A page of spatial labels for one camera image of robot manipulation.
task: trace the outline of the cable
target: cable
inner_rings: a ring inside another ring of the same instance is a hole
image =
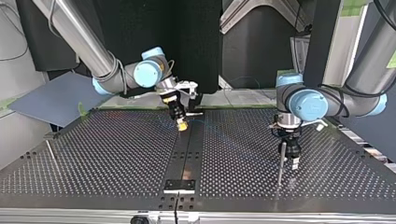
[[[50,9],[49,9],[49,30],[53,35],[61,38],[58,34],[56,34],[56,32],[53,30],[53,26],[52,26],[52,24],[53,24],[52,18],[53,18],[53,13],[55,12],[55,6],[56,6],[56,0],[52,0],[52,2],[50,4]]]
[[[301,5],[298,5],[298,9],[297,9],[297,15],[296,15],[296,21],[294,23],[294,29],[295,29],[295,33],[294,33],[294,37],[293,37],[293,46],[294,46],[294,61],[296,62],[296,66],[297,66],[297,73],[300,73],[300,67],[298,64],[298,60],[297,60],[297,48],[296,48],[296,36],[297,36],[297,21],[298,18],[300,16],[300,10],[301,10]]]
[[[252,79],[257,83],[257,86],[259,87],[258,89],[259,89],[259,90],[261,89],[260,82],[259,82],[259,80],[257,80],[255,77],[237,77],[237,78],[234,78],[234,79],[230,80],[229,82],[232,83],[232,82],[234,82],[234,81],[236,81],[236,80],[238,80],[238,79],[240,79],[240,78],[252,78]],[[224,89],[223,89],[223,94],[224,94],[225,99],[228,101],[228,103],[234,108],[233,104],[231,104],[230,99],[227,97],[227,95],[226,95],[226,93],[225,93],[226,90],[232,90],[232,89],[224,88]],[[275,99],[275,98],[269,97],[267,94],[265,94],[265,92],[262,92],[262,94],[263,94],[265,97],[267,97],[268,99],[270,99],[270,100],[274,100],[274,99]]]
[[[3,2],[0,3],[0,9],[1,9],[1,11],[3,12],[3,14],[6,16],[7,20],[8,20],[8,21],[10,22],[10,24],[15,28],[15,30],[16,30],[21,36],[24,37],[23,32],[22,32],[22,31],[18,28],[18,26],[12,21],[12,19],[11,19],[11,18],[8,16],[8,14],[2,9],[2,7],[8,8],[9,10],[11,10],[11,12],[12,12],[17,18],[19,18],[20,15],[18,15],[17,10],[15,10],[12,6],[10,6],[10,5],[7,4],[7,3],[3,3]],[[23,57],[23,56],[27,53],[28,49],[29,49],[29,48],[28,48],[28,45],[27,45],[27,42],[26,42],[26,47],[25,47],[24,51],[23,51],[21,54],[16,55],[16,56],[12,56],[12,57],[9,57],[9,58],[0,59],[0,62],[6,62],[6,61],[12,61],[12,60],[19,59],[19,58]]]
[[[389,24],[390,27],[393,28],[393,30],[396,31],[396,24],[390,19],[390,17],[387,15],[387,12],[385,11],[385,9],[382,7],[381,3],[379,2],[379,0],[374,0],[374,4],[376,9],[378,10],[379,14],[381,14],[381,17],[384,19],[384,21],[387,22],[387,24]]]

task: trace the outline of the silver arm segment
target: silver arm segment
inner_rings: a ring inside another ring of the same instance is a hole
[[[142,53],[142,62],[122,65],[109,52],[89,24],[84,20],[72,0],[33,0],[58,30],[62,38],[92,71],[92,84],[101,94],[126,93],[137,87],[156,87],[163,102],[170,108],[171,118],[180,131],[187,129],[186,111],[180,102],[180,89],[190,89],[195,99],[197,84],[177,83],[161,48]]]
[[[126,91],[127,88],[134,89],[139,86],[152,87],[161,79],[169,76],[169,66],[161,50],[154,49],[147,57],[143,57],[144,66],[138,76],[143,76],[142,70],[148,76],[159,76],[158,80],[147,81],[141,77],[136,83],[138,66],[141,63],[127,65],[124,69],[120,60],[109,52],[96,34],[92,31],[89,24],[84,20],[77,10],[73,1],[70,0],[33,0],[43,14],[51,20],[50,23],[57,29],[62,38],[76,52],[78,57],[92,71],[94,77],[93,84],[99,93],[119,93]],[[55,8],[51,10],[51,4],[55,3]]]
[[[387,14],[396,20],[396,1],[389,2]],[[396,69],[388,68],[395,50],[396,32],[381,19],[341,90],[307,88],[300,75],[287,74],[276,82],[278,110],[303,121],[324,116],[364,117],[381,113],[387,102],[384,91],[396,78]]]

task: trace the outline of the metal bracket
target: metal bracket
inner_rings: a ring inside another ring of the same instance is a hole
[[[294,26],[299,3],[297,0],[234,0],[220,18],[220,31],[227,34],[249,11],[255,7],[272,7],[278,11],[292,26]],[[296,29],[301,32],[310,20],[300,10]]]
[[[194,194],[195,180],[166,180],[165,187],[163,188],[163,193]]]

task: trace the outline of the white wall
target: white wall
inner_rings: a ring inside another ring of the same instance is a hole
[[[14,0],[0,1],[17,8]],[[8,9],[3,8],[3,10],[21,28],[18,18],[15,18]],[[4,13],[0,11],[0,59],[19,55],[25,47],[25,38],[15,30]],[[44,75],[35,70],[30,52],[19,59],[0,62],[0,102],[21,96],[44,83]],[[48,123],[17,113],[7,115],[3,112],[0,115],[0,169],[25,151],[38,145],[43,135],[49,131]]]

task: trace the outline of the metal plate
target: metal plate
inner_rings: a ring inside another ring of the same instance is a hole
[[[278,189],[275,112],[206,110],[184,133],[165,111],[94,112],[54,142],[57,161],[42,145],[0,172],[0,207],[396,214],[396,175],[334,127],[304,128]],[[164,195],[178,178],[195,193]]]
[[[97,111],[52,143],[57,160],[42,148],[3,171],[0,192],[44,205],[54,197],[157,200],[177,142],[173,126],[165,111]]]
[[[199,178],[195,210],[396,214],[396,175],[334,127],[304,128],[300,168],[289,161],[278,188],[280,141],[268,130],[275,112],[206,110],[193,127],[205,129],[202,141],[189,148],[203,153],[202,166],[186,164]]]

